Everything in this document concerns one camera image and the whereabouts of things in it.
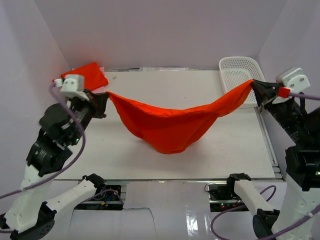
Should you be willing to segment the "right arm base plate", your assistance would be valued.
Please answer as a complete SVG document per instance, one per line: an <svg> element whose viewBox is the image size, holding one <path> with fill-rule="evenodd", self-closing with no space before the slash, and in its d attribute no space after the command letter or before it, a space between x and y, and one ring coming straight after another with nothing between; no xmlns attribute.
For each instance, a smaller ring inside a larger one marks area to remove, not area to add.
<svg viewBox="0 0 320 240"><path fill-rule="evenodd" d="M243 201L239 196L228 191L227 184L209 182L204 186L204 191L209 195L211 212L219 213L243 205Z"/></svg>

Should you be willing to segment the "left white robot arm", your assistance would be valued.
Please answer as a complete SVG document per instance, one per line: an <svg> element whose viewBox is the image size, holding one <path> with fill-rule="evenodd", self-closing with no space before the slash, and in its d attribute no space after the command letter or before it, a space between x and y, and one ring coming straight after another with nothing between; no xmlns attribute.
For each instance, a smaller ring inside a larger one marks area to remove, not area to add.
<svg viewBox="0 0 320 240"><path fill-rule="evenodd" d="M70 165L70 146L85 141L84 131L93 118L106 117L108 93L84 91L84 98L69 97L67 106L59 101L49 106L39 120L40 130L26 158L26 167L17 198L0 216L1 233L12 240L40 240L55 224L58 215L88 198L105 196L104 179L95 173L85 175L81 183L56 199L45 200L53 180Z"/></svg>

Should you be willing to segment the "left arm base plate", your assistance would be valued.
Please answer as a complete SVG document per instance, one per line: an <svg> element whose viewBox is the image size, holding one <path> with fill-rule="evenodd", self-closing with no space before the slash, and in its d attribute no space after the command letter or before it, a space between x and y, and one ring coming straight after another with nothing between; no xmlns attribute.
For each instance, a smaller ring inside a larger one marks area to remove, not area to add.
<svg viewBox="0 0 320 240"><path fill-rule="evenodd" d="M101 190L104 191L106 189L112 189L112 191L105 191L88 201L80 203L74 210L121 211L123 209L123 204L115 192L117 192L124 202L127 187L125 185L105 185Z"/></svg>

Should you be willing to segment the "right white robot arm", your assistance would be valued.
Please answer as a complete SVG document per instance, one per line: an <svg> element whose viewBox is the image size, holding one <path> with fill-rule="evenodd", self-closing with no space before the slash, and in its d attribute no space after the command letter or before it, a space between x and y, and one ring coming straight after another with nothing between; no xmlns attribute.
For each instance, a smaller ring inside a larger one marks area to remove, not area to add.
<svg viewBox="0 0 320 240"><path fill-rule="evenodd" d="M294 142L285 150L286 190L281 209L274 209L245 173L230 174L226 195L240 198L252 215L259 240L308 240L320 215L320 110L305 110L307 96L282 83L254 80L258 106L267 110Z"/></svg>

